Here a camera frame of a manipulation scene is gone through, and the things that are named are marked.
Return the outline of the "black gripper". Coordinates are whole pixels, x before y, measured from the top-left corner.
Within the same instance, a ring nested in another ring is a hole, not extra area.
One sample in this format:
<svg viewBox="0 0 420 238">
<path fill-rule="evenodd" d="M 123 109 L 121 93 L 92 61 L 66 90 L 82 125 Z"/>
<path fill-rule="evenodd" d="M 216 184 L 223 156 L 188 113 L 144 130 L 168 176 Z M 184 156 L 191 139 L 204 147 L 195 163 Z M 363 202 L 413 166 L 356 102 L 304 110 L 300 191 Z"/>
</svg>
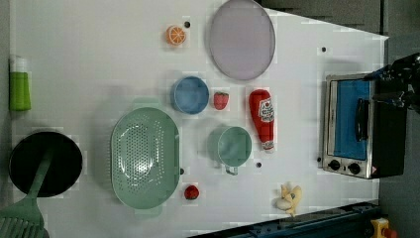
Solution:
<svg viewBox="0 0 420 238">
<path fill-rule="evenodd" d="M 389 88 L 388 92 L 378 90 L 372 99 L 396 108 L 419 112 L 419 54 L 397 59 L 365 76 L 365 81 L 374 81 Z"/>
</svg>

